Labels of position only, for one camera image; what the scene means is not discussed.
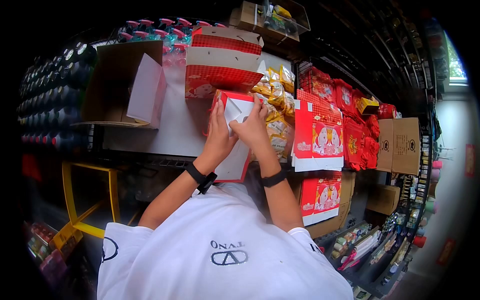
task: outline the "window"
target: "window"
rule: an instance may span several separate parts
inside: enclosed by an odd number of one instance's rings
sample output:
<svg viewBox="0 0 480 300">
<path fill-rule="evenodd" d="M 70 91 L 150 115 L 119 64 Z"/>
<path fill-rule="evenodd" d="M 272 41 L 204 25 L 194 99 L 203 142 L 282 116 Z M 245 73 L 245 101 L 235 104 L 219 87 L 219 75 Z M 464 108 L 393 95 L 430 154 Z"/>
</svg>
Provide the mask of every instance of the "window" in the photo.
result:
<svg viewBox="0 0 480 300">
<path fill-rule="evenodd" d="M 466 84 L 467 83 L 467 74 L 463 68 L 462 61 L 458 57 L 458 54 L 455 50 L 455 47 L 452 44 L 452 41 L 445 34 L 448 47 L 448 58 L 449 58 L 449 70 L 450 70 L 450 85 L 456 84 Z"/>
</svg>

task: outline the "white wall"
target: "white wall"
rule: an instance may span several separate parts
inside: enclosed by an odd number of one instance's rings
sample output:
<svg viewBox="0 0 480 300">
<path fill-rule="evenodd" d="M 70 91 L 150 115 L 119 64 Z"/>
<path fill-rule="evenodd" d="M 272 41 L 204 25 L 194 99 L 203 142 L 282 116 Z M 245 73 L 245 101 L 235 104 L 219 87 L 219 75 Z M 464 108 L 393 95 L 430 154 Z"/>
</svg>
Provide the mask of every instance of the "white wall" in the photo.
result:
<svg viewBox="0 0 480 300">
<path fill-rule="evenodd" d="M 446 239 L 456 240 L 457 248 L 464 238 L 479 197 L 480 182 L 480 131 L 476 101 L 470 96 L 468 101 L 438 102 L 436 112 L 443 132 L 437 143 L 455 147 L 456 150 L 443 152 L 442 156 L 452 156 L 454 160 L 442 160 L 441 178 L 436 188 L 439 211 L 435 215 L 426 213 L 430 217 L 425 227 L 427 241 L 421 249 L 413 246 L 413 261 L 408 265 L 409 271 L 433 280 L 440 279 L 446 270 L 446 266 L 435 263 Z M 465 176 L 466 144 L 476 147 L 474 178 Z"/>
</svg>

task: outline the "black wristband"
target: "black wristband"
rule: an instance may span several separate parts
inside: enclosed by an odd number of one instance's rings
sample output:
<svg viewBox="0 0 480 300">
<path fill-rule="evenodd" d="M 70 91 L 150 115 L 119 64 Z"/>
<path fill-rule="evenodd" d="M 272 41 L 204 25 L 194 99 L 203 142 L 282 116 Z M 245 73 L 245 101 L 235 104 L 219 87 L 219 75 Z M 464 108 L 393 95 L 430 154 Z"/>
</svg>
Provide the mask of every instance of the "black wristband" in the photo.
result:
<svg viewBox="0 0 480 300">
<path fill-rule="evenodd" d="M 270 188 L 276 184 L 279 184 L 283 181 L 283 179 L 287 178 L 287 173 L 284 170 L 280 170 L 280 172 L 276 173 L 273 176 L 262 178 L 262 184 L 266 188 Z"/>
<path fill-rule="evenodd" d="M 214 172 L 211 172 L 207 176 L 204 176 L 197 170 L 197 168 L 195 168 L 193 163 L 188 164 L 185 167 L 185 170 L 199 184 L 197 190 L 204 195 L 216 179 L 216 174 Z"/>
</svg>

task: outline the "white t-shirt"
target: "white t-shirt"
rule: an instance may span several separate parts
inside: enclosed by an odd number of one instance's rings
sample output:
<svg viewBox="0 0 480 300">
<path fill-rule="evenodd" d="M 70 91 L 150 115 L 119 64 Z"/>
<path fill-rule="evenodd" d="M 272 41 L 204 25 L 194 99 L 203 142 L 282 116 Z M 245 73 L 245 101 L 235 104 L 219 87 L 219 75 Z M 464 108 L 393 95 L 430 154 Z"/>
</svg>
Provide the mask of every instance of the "white t-shirt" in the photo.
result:
<svg viewBox="0 0 480 300">
<path fill-rule="evenodd" d="M 108 223 L 101 299 L 348 299 L 307 230 L 267 224 L 240 184 L 212 186 L 157 229 Z"/>
</svg>

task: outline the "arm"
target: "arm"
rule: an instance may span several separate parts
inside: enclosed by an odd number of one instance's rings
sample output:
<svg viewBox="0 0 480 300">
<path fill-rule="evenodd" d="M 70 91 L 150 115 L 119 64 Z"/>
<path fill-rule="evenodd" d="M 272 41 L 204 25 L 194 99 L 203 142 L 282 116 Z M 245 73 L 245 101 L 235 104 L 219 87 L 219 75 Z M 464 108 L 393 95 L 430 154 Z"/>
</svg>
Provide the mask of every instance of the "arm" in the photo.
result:
<svg viewBox="0 0 480 300">
<path fill-rule="evenodd" d="M 236 134 L 228 136 L 223 102 L 218 101 L 212 110 L 204 150 L 194 160 L 193 165 L 203 175 L 210 174 L 230 154 L 237 140 Z M 138 226 L 155 230 L 191 197 L 197 187 L 198 183 L 187 171 L 184 171 L 150 203 L 140 218 Z"/>
<path fill-rule="evenodd" d="M 265 104 L 261 104 L 256 95 L 253 97 L 255 106 L 247 120 L 244 123 L 232 121 L 229 125 L 257 156 L 261 176 L 271 177 L 280 171 L 280 163 L 270 144 L 265 126 L 268 109 Z M 299 203 L 286 179 L 275 186 L 265 188 L 265 194 L 274 225 L 286 232 L 303 227 Z"/>
</svg>

